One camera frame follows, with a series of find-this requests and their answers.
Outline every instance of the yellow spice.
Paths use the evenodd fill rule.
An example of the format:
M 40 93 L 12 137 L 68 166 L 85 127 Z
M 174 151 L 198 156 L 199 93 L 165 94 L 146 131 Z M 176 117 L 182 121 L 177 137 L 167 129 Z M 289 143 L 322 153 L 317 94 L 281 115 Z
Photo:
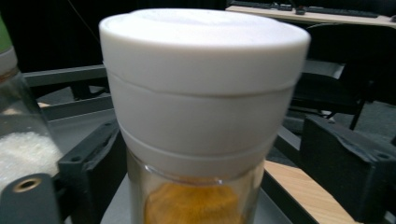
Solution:
M 243 224 L 228 186 L 161 185 L 145 205 L 145 224 Z

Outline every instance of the black keyboard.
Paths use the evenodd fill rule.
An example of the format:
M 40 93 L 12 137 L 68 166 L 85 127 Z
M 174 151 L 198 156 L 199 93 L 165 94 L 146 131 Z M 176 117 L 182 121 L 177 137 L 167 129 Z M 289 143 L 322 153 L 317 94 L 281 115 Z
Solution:
M 376 13 L 368 12 L 368 11 L 359 11 L 359 10 L 326 8 L 326 7 L 305 7 L 304 9 L 307 12 L 322 13 L 322 14 L 365 17 L 365 18 L 377 18 L 378 17 L 378 14 L 376 14 Z
M 274 10 L 281 10 L 281 11 L 292 11 L 292 7 L 291 6 L 280 5 L 280 4 L 232 1 L 230 3 L 230 5 L 231 6 L 236 6 L 236 7 L 257 7 L 257 8 L 274 9 Z

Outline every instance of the office chair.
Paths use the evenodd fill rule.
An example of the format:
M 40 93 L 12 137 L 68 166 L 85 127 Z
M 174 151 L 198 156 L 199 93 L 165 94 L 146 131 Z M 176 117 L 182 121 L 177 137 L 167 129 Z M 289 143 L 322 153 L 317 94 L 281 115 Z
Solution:
M 354 130 L 366 102 L 375 99 L 379 80 L 394 65 L 396 30 L 385 26 L 318 24 L 310 26 L 311 44 L 307 59 L 339 63 L 344 69 L 339 78 L 302 73 L 290 103 L 290 110 L 314 109 L 353 115 Z

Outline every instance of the wooden surface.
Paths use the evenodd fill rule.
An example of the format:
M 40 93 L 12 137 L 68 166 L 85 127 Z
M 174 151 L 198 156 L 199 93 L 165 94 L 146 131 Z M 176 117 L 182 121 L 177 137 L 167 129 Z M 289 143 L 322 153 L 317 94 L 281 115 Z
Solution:
M 264 17 L 277 19 L 280 21 L 294 22 L 294 23 L 346 23 L 346 24 L 361 24 L 361 25 L 381 25 L 396 28 L 396 22 L 391 22 L 390 17 L 379 16 L 378 18 L 363 18 L 339 16 L 322 13 L 306 12 L 303 16 L 296 15 L 293 11 L 280 11 L 271 9 L 262 9 L 255 7 L 227 7 L 227 11 L 243 12 Z
M 331 194 L 301 169 L 271 161 L 266 161 L 264 167 L 318 223 L 357 223 Z

